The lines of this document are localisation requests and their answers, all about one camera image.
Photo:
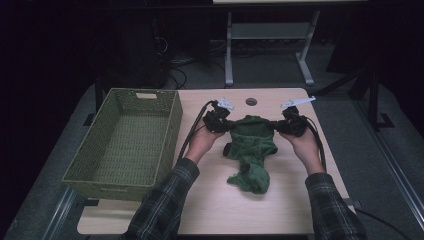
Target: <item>flannel shirt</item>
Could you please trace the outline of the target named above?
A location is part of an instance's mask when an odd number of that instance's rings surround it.
[[[144,196],[120,239],[175,239],[188,190],[198,176],[199,168],[191,160],[177,161],[171,173]]]
[[[198,176],[196,164],[185,158],[179,160],[167,178],[146,194],[120,239],[175,239],[187,193]],[[312,174],[305,184],[315,239],[366,239],[364,227],[341,198],[330,175]]]
[[[366,239],[364,226],[348,208],[330,175],[312,174],[305,184],[311,202],[315,239]]]

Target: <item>wooden table top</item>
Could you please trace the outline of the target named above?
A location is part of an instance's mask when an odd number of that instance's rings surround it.
[[[197,114],[209,100],[225,97],[234,105],[229,120],[246,115],[282,120],[282,103],[308,97],[300,88],[180,90],[179,94],[184,113],[175,158]],[[248,106],[247,98],[255,98],[257,105]],[[349,198],[312,104],[299,105],[298,109],[301,115],[315,122],[324,145],[327,172],[341,196]],[[290,143],[275,134],[278,152],[265,159],[270,186],[267,193],[256,195],[227,184],[228,177],[239,170],[237,160],[222,154],[228,142],[231,137],[226,133],[200,161],[200,176],[188,193],[179,234],[312,234],[310,203],[304,184],[307,173]],[[127,230],[139,205],[139,202],[100,200],[98,206],[85,207],[78,231],[88,235],[121,234]]]

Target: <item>crumpled fabric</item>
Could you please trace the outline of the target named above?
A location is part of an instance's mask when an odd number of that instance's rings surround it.
[[[238,185],[246,192],[266,193],[270,177],[264,169],[264,160],[278,150],[273,141],[274,129],[270,127],[269,120],[246,115],[234,122],[230,135],[232,142],[225,146],[224,155],[239,160],[240,169],[227,182]]]

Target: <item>green wicker basket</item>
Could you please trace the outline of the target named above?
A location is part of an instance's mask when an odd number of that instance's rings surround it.
[[[89,198],[141,201],[172,169],[182,113],[177,91],[111,89],[63,182]]]

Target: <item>table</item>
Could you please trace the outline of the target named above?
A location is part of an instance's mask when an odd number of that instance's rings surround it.
[[[246,3],[303,3],[303,2],[346,2],[346,0],[213,0],[215,4],[246,4]],[[225,85],[232,86],[233,68],[231,61],[231,40],[232,39],[303,39],[305,44],[303,49],[296,53],[296,60],[306,85],[313,85],[314,80],[306,63],[306,55],[314,36],[315,26],[318,22],[320,11],[316,10],[312,14],[309,22],[295,23],[232,23],[231,12],[228,13],[227,23],[227,49],[225,56]]]
[[[202,106],[209,100],[225,97],[235,106],[227,119],[258,115],[281,120],[281,103],[289,99],[307,98],[300,88],[180,90],[184,109],[175,157]],[[256,106],[248,106],[247,98],[255,98]],[[298,106],[300,114],[317,125],[327,160],[328,173],[343,198],[349,198],[334,162],[324,133],[311,103]],[[304,185],[307,173],[295,156],[290,143],[274,136],[278,147],[275,155],[265,160],[271,183],[267,193],[255,195],[227,184],[227,178],[238,172],[239,162],[223,156],[230,134],[219,138],[199,163],[200,176],[189,191],[182,213],[179,234],[312,234],[312,217],[308,193]],[[85,206],[78,232],[87,235],[121,234],[139,207],[139,202],[100,200],[97,206]]]

